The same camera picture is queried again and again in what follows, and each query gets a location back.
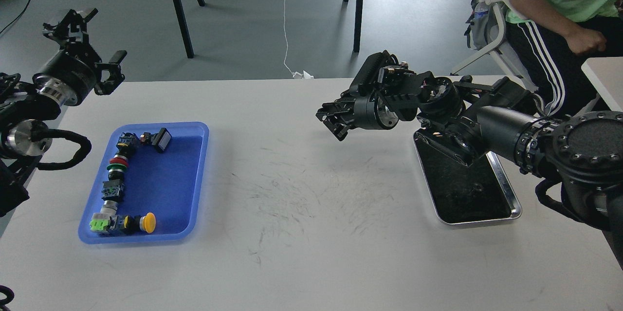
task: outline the blue plastic tray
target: blue plastic tray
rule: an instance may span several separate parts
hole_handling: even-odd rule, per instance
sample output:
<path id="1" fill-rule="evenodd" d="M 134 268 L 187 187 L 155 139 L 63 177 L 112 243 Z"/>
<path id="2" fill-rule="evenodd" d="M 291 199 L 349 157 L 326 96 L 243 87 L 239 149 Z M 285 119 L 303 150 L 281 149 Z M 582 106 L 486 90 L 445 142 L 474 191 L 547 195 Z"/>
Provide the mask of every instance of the blue plastic tray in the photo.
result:
<path id="1" fill-rule="evenodd" d="M 140 232 L 129 236 L 92 233 L 89 222 L 92 214 L 99 213 L 102 207 L 102 182 L 108 179 L 106 166 L 117 151 L 119 136 L 123 132 L 138 136 L 143 132 L 157 133 L 162 127 L 171 133 L 171 143 L 162 154 L 152 146 L 141 146 L 129 159 L 126 195 L 117 211 L 132 216 L 152 212 L 156 216 L 156 229 L 151 234 Z M 80 240 L 87 244 L 136 243 L 187 236 L 197 218 L 208 135 L 209 129 L 200 122 L 133 124 L 116 129 L 110 136 L 80 220 Z"/>

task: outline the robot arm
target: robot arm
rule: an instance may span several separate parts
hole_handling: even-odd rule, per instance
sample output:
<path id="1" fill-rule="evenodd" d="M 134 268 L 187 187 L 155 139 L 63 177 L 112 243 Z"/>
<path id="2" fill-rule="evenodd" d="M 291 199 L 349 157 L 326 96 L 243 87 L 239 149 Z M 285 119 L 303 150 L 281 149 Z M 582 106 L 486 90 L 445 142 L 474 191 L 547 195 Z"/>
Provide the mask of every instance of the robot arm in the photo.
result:
<path id="1" fill-rule="evenodd" d="M 416 74 L 387 51 L 364 63 L 349 90 L 324 103 L 316 117 L 342 141 L 350 129 L 392 129 L 415 118 L 416 136 L 469 166 L 487 151 L 545 180 L 539 201 L 573 220 L 612 233 L 623 261 L 623 112 L 599 111 L 569 120 L 534 117 L 532 93 L 507 77 L 492 86 Z M 562 202 L 547 189 L 563 183 Z"/>
<path id="2" fill-rule="evenodd" d="M 44 121 L 56 119 L 62 105 L 80 105 L 91 90 L 111 94 L 125 79 L 120 69 L 125 51 L 116 52 L 109 63 L 102 63 L 89 44 L 87 22 L 95 14 L 96 9 L 65 10 L 50 23 L 44 23 L 44 36 L 60 47 L 33 76 L 33 83 L 20 81 L 19 74 L 0 73 L 0 158 L 14 160 L 10 165 L 0 162 L 0 216 L 29 198 L 24 183 L 35 168 L 67 169 L 91 151 L 86 137 L 48 129 Z M 105 81 L 102 71 L 110 74 Z M 80 149 L 68 162 L 40 163 L 53 138 L 75 142 Z"/>

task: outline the white table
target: white table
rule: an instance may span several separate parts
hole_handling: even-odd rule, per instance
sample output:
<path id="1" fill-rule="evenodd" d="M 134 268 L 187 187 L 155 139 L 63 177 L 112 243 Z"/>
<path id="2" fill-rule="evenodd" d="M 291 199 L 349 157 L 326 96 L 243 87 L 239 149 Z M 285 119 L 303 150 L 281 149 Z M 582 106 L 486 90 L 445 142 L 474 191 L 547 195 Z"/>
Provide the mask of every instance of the white table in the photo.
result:
<path id="1" fill-rule="evenodd" d="M 612 110 L 623 110 L 623 56 L 588 58 L 582 70 Z"/>
<path id="2" fill-rule="evenodd" d="M 411 141 L 417 123 L 340 143 L 316 110 L 350 79 L 124 83 L 60 127 L 87 135 L 77 167 L 37 172 L 0 239 L 14 310 L 607 310 L 623 273 L 601 232 L 538 204 L 508 224 L 439 222 Z M 87 245 L 77 225 L 120 125 L 210 127 L 194 231 L 179 242 Z M 75 147 L 55 141 L 47 162 Z M 447 174 L 449 181 L 452 174 Z"/>

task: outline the electrical component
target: electrical component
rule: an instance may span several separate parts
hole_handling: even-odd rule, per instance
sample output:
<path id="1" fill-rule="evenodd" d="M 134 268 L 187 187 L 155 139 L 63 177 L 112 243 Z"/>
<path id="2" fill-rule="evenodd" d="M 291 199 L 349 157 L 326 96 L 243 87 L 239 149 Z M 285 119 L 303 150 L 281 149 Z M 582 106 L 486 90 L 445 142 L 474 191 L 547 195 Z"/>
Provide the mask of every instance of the electrical component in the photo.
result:
<path id="1" fill-rule="evenodd" d="M 89 222 L 91 232 L 113 236 L 139 231 L 153 233 L 156 229 L 156 216 L 153 213 L 147 213 L 144 216 L 122 216 L 117 214 L 117 209 L 126 195 L 125 173 L 129 167 L 129 159 L 136 154 L 140 146 L 144 145 L 153 146 L 158 153 L 164 153 L 171 139 L 171 133 L 164 127 L 158 133 L 144 132 L 140 137 L 130 132 L 119 136 L 116 143 L 118 151 L 106 166 L 109 180 L 102 182 L 104 204 L 99 213 L 93 213 L 91 222 Z"/>

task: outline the white cable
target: white cable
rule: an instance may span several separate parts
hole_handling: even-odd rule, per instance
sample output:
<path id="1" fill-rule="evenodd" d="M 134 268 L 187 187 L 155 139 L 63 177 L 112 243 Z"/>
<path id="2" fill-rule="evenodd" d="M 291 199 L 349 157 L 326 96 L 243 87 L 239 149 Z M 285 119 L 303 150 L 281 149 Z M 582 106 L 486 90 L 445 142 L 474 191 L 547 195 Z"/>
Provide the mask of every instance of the white cable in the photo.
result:
<path id="1" fill-rule="evenodd" d="M 283 37 L 285 38 L 285 57 L 283 58 L 283 65 L 292 74 L 292 77 L 294 77 L 294 73 L 292 72 L 290 67 L 285 63 L 285 60 L 288 58 L 288 49 L 290 48 L 288 45 L 288 35 L 285 32 L 285 0 L 283 0 Z"/>

